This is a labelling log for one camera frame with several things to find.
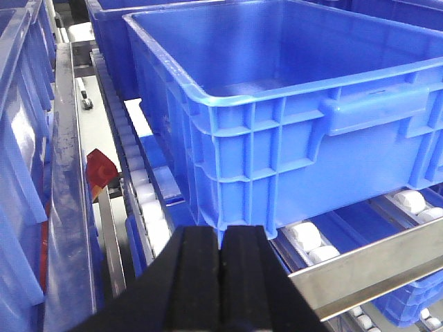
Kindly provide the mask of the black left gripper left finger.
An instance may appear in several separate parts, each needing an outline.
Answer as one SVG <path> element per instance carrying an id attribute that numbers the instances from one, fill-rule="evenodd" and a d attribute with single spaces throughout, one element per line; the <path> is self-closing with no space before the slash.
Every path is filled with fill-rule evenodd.
<path id="1" fill-rule="evenodd" d="M 174 232 L 160 255 L 121 295 L 74 331 L 216 331 L 219 253 L 212 228 Z"/>

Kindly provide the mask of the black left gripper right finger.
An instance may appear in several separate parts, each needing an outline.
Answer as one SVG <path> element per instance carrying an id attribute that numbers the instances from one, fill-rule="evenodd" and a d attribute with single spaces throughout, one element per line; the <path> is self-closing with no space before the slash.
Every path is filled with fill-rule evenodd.
<path id="1" fill-rule="evenodd" d="M 261 226 L 230 226 L 221 245 L 221 331 L 327 331 L 288 278 Z"/>

